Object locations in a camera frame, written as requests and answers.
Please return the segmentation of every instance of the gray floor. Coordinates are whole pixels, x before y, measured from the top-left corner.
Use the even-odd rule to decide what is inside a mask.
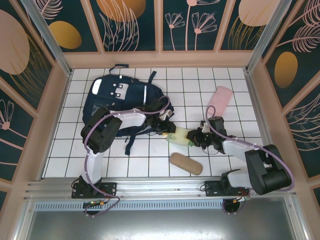
[[[252,199],[236,215],[221,209],[35,212],[28,240],[291,240],[281,198]]]

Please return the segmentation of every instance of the backpack handle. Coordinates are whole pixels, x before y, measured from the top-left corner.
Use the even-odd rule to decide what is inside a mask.
[[[129,64],[116,64],[116,65],[114,65],[114,67],[112,67],[112,68],[110,68],[109,69],[109,74],[111,74],[111,71],[113,70],[113,69],[115,69],[115,68],[118,68],[118,67],[124,67],[124,68],[129,68]]]

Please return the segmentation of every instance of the yellow circle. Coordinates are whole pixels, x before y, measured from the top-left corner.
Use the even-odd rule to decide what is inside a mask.
[[[29,62],[28,35],[16,19],[3,10],[0,10],[0,34],[0,69],[18,75]]]
[[[132,20],[128,15],[130,14],[130,9],[133,11],[135,18],[139,18],[146,9],[146,0],[96,0],[96,3],[104,15],[117,22],[129,22]]]
[[[78,30],[66,21],[55,21],[49,28],[57,43],[63,48],[76,49],[82,43]]]
[[[259,27],[269,22],[280,0],[241,0],[239,18],[247,26]]]
[[[289,52],[283,52],[277,59],[274,68],[275,83],[282,89],[288,87],[296,77],[298,60]]]

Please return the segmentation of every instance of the black bracket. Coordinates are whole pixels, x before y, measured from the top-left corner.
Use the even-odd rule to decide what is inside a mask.
[[[99,189],[101,191],[104,191],[107,194],[115,196],[117,193],[117,183],[101,182],[99,185]],[[71,198],[72,199],[104,199],[105,195],[103,195],[100,192],[93,193],[91,191],[86,191],[83,188],[83,185],[81,183],[75,183],[73,184]]]
[[[216,181],[205,181],[204,182],[205,195],[207,197],[238,197],[242,195],[242,192],[245,192],[249,195],[249,189],[241,188],[241,187],[231,187],[225,189],[222,185],[221,180]]]

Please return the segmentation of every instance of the yellow-green object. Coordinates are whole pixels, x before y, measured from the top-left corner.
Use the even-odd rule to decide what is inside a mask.
[[[189,129],[177,127],[175,129],[175,133],[169,133],[166,140],[169,143],[192,147],[194,145],[193,142],[187,139],[187,134],[189,131]]]

